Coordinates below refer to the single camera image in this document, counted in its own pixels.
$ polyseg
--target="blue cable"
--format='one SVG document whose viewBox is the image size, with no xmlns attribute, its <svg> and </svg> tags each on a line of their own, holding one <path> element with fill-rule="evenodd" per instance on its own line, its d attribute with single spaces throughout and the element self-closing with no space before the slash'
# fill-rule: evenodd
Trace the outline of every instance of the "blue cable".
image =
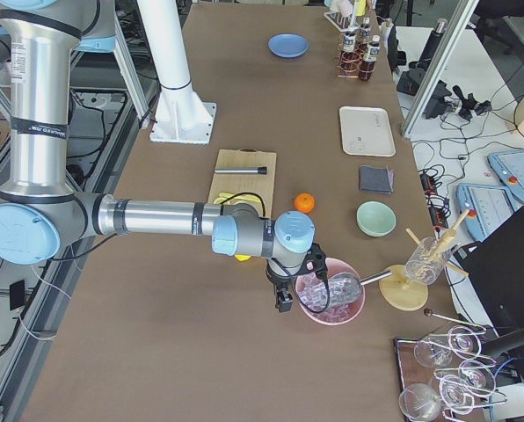
<svg viewBox="0 0 524 422">
<path fill-rule="evenodd" d="M 502 368 L 505 367 L 506 365 L 508 365 L 513 360 L 516 360 L 516 358 L 510 358 L 509 360 L 505 360 L 504 362 L 502 362 L 500 364 L 500 366 L 497 368 L 497 370 L 494 371 L 495 382 L 497 381 L 497 376 L 499 375 L 499 372 L 502 370 Z M 491 404 L 491 402 L 492 402 L 492 397 L 489 397 L 489 404 Z M 493 406 L 489 406 L 489 418 L 490 418 L 491 422 L 494 422 L 494 410 L 492 409 L 492 407 Z"/>
</svg>

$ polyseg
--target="white desk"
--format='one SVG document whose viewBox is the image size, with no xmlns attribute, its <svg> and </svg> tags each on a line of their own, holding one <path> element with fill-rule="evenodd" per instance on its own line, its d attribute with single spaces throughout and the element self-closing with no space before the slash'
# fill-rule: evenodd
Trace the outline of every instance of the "white desk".
<svg viewBox="0 0 524 422">
<path fill-rule="evenodd" d="M 397 28 L 399 49 L 406 52 L 409 62 L 415 61 L 420 57 L 431 31 L 431 28 Z M 500 76 L 491 58 L 473 31 L 468 30 L 463 33 L 454 54 L 442 74 L 441 80 L 448 84 L 450 91 L 452 91 L 454 85 L 459 85 L 465 97 L 472 92 L 475 99 L 479 102 L 489 99 L 492 103 L 493 110 L 504 107 L 496 113 L 507 120 L 513 119 L 513 111 L 516 106 L 514 97 L 508 88 L 503 86 L 505 85 L 505 81 Z M 401 93 L 398 95 L 403 112 L 408 113 L 413 97 Z M 467 137 L 480 134 L 485 137 L 468 141 L 469 151 L 473 151 L 484 145 L 487 146 L 470 154 L 469 160 L 459 160 L 457 159 L 458 156 L 467 155 L 468 153 L 463 144 L 448 141 L 442 141 L 441 143 L 422 142 L 422 140 L 438 141 L 442 138 L 462 136 L 460 131 L 451 127 L 449 123 L 460 127 L 464 123 L 467 123 L 466 120 L 452 113 L 446 118 L 446 122 L 446 124 L 442 124 L 440 117 L 427 120 L 423 115 L 422 119 L 412 131 L 411 141 L 414 143 L 414 156 L 419 169 L 429 167 L 433 164 L 443 164 L 446 168 L 447 176 L 441 180 L 443 184 L 438 189 L 438 192 L 450 199 L 452 214 L 448 223 L 451 223 L 455 220 L 456 216 L 458 216 L 458 210 L 456 209 L 457 200 L 455 198 L 457 185 L 467 182 L 500 186 L 499 179 L 488 165 L 486 157 L 492 152 L 508 150 L 509 148 L 506 145 L 524 148 L 524 138 L 517 132 L 512 132 L 514 126 L 511 123 L 500 119 L 492 113 L 489 113 L 488 116 L 476 116 L 471 120 L 469 125 L 462 129 L 463 133 Z M 501 143 L 490 144 L 490 142 L 493 141 Z M 463 165 L 465 165 L 464 177 L 454 182 L 455 178 L 459 178 L 463 174 Z M 458 231 L 458 241 L 461 244 L 468 244 L 473 241 L 465 229 L 464 224 Z M 457 282 L 461 279 L 461 275 L 452 271 L 448 272 L 448 280 L 450 282 Z M 459 283 L 454 289 L 462 302 L 461 306 L 456 300 L 455 295 L 452 294 L 454 305 L 458 312 L 463 312 L 463 309 L 465 309 L 466 313 L 471 316 L 474 322 L 480 324 L 491 323 L 469 280 Z M 524 415 L 524 384 L 516 384 L 500 390 L 508 395 L 509 401 L 507 404 L 495 408 L 495 419 L 499 420 Z"/>
</svg>

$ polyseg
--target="green bowl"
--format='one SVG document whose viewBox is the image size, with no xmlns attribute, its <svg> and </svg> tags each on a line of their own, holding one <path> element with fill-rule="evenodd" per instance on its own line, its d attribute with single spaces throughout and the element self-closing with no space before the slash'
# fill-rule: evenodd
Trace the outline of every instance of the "green bowl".
<svg viewBox="0 0 524 422">
<path fill-rule="evenodd" d="M 395 213 L 381 202 L 364 202 L 358 208 L 356 221 L 361 231 L 369 236 L 381 237 L 389 234 L 397 224 Z"/>
</svg>

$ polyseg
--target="wooden cutting board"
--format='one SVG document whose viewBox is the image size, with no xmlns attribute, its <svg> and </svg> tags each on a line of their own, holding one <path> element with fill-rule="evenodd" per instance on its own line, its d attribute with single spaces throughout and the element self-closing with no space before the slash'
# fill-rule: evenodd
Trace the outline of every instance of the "wooden cutting board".
<svg viewBox="0 0 524 422">
<path fill-rule="evenodd" d="M 215 203 L 215 200 L 221 197 L 220 193 L 253 192 L 262 197 L 266 206 L 266 217 L 270 217 L 272 215 L 276 158 L 275 152 L 221 149 L 215 164 L 207 202 Z M 215 174 L 216 168 L 263 166 L 268 168 L 267 174 Z M 245 202 L 254 206 L 262 216 L 262 207 L 258 202 L 250 200 Z M 237 201 L 231 200 L 226 203 L 233 204 Z"/>
</svg>

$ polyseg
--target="black monitor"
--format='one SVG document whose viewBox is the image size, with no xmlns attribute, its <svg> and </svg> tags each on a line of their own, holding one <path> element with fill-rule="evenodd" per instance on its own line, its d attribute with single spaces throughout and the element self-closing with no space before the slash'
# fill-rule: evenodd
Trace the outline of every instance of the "black monitor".
<svg viewBox="0 0 524 422">
<path fill-rule="evenodd" d="M 479 300 L 502 336 L 524 327 L 524 207 L 488 236 L 477 248 L 464 247 L 455 256 Z M 524 346 L 510 352 L 524 379 Z"/>
</svg>

